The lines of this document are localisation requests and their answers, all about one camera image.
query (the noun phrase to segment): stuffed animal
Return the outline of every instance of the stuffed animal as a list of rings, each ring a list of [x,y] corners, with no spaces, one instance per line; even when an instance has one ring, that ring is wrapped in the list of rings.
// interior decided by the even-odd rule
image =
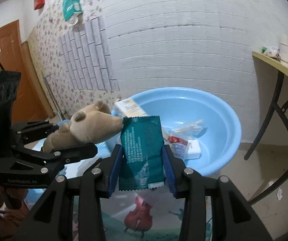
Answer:
[[[110,114],[102,100],[96,100],[76,112],[71,121],[63,123],[44,142],[43,151],[50,153],[55,148],[67,148],[79,144],[100,143],[121,132],[123,118]]]

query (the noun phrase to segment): table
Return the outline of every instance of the table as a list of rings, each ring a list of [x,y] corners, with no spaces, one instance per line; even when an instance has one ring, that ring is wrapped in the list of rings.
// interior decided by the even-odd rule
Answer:
[[[265,116],[265,119],[263,121],[263,124],[262,124],[260,130],[259,130],[259,133],[257,134],[257,136],[256,136],[254,142],[252,143],[251,147],[249,148],[248,152],[244,156],[245,160],[247,160],[250,157],[250,155],[252,154],[252,152],[255,150],[256,146],[260,142],[266,128],[269,125],[269,122],[273,116],[274,111],[277,112],[277,114],[281,118],[283,124],[285,125],[285,127],[288,131],[288,118],[285,115],[285,112],[288,109],[288,100],[282,105],[282,107],[280,107],[278,105],[278,100],[279,100],[279,96],[281,93],[284,76],[285,75],[288,76],[288,68],[283,66],[279,61],[277,61],[273,58],[270,58],[266,55],[263,55],[261,53],[252,52],[252,56],[268,63],[272,67],[276,68],[279,72],[278,72],[278,78],[277,78],[276,85],[275,85],[275,90],[273,93],[273,98],[272,98],[271,104],[269,106],[269,110]],[[273,185],[268,187],[266,190],[264,190],[258,196],[249,200],[249,203],[252,205],[252,204],[255,204],[256,202],[260,201],[261,199],[263,199],[264,197],[266,197],[267,195],[272,193],[279,186],[281,186],[287,179],[288,179],[288,170],[276,182],[274,182]]]

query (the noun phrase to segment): blue plastic container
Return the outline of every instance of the blue plastic container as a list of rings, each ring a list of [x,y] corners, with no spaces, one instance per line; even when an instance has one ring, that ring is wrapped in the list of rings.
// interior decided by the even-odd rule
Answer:
[[[234,110],[220,98],[204,91],[167,87],[138,93],[131,98],[148,115],[158,115],[162,126],[171,130],[181,123],[204,121],[206,132],[199,138],[202,155],[185,165],[202,176],[213,175],[236,153],[241,141],[241,124]],[[107,140],[113,150],[116,136]]]

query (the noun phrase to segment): brown door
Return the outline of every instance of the brown door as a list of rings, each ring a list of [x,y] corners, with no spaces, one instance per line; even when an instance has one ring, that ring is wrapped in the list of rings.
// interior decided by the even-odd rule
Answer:
[[[12,110],[12,123],[45,120],[48,116],[23,63],[18,21],[0,28],[0,62],[5,70],[21,72],[17,99]]]

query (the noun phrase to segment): teal packet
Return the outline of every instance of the teal packet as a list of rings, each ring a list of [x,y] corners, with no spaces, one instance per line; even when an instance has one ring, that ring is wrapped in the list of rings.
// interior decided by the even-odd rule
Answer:
[[[125,117],[121,132],[124,151],[119,190],[164,186],[161,121],[159,116]]]

